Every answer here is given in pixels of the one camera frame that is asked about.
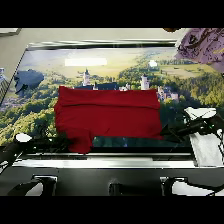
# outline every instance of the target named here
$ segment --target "red fabric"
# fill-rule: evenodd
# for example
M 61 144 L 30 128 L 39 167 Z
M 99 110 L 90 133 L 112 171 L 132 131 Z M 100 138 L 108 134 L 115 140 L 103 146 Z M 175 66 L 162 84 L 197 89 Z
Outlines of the red fabric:
M 58 132 L 74 141 L 70 151 L 88 153 L 94 136 L 163 139 L 156 90 L 78 90 L 59 87 Z

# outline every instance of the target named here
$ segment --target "red shirt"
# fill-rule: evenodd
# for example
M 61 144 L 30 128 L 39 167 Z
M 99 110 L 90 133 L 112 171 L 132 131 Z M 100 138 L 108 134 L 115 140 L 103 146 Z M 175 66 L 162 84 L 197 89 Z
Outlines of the red shirt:
M 163 139 L 156 90 L 78 90 L 59 87 L 58 132 L 74 141 L 70 151 L 88 153 L 94 136 Z

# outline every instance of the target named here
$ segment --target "purple fabric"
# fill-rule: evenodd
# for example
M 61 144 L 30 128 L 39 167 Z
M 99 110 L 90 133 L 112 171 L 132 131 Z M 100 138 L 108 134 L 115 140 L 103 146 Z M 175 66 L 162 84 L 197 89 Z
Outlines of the purple fabric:
M 209 64 L 224 72 L 224 28 L 192 28 L 177 50 L 177 59 Z

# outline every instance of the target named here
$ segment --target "green forest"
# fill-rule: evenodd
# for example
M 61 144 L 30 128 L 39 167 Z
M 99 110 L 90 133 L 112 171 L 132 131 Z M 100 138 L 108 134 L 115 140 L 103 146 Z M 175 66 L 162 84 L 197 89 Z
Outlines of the green forest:
M 198 77 L 180 79 L 178 76 L 162 74 L 161 70 L 150 71 L 147 67 L 146 58 L 138 59 L 139 64 L 120 72 L 114 80 L 112 77 L 99 77 L 94 75 L 91 82 L 103 83 L 116 81 L 120 86 L 126 83 L 131 84 L 132 89 L 140 89 L 141 76 L 148 76 L 150 88 L 158 86 L 170 86 L 173 91 L 179 94 L 179 103 L 174 103 L 171 99 L 161 103 L 161 121 L 165 125 L 167 122 L 174 122 L 175 117 L 184 108 L 192 107 L 217 107 L 224 116 L 224 79 L 221 74 L 202 71 Z M 183 64 L 182 61 L 163 60 L 163 65 Z M 24 98 L 18 98 L 20 107 L 6 108 L 0 112 L 0 145 L 5 145 L 13 140 L 15 134 L 19 132 L 27 133 L 31 136 L 38 135 L 38 127 L 47 121 L 49 136 L 55 136 L 54 125 L 54 105 L 57 102 L 58 87 L 80 86 L 82 83 L 75 79 L 69 79 L 58 73 L 51 73 L 45 76 L 46 80 L 34 90 L 26 90 Z M 103 138 L 97 137 L 94 140 L 95 146 L 169 146 L 167 142 L 150 139 L 123 139 L 123 138 Z

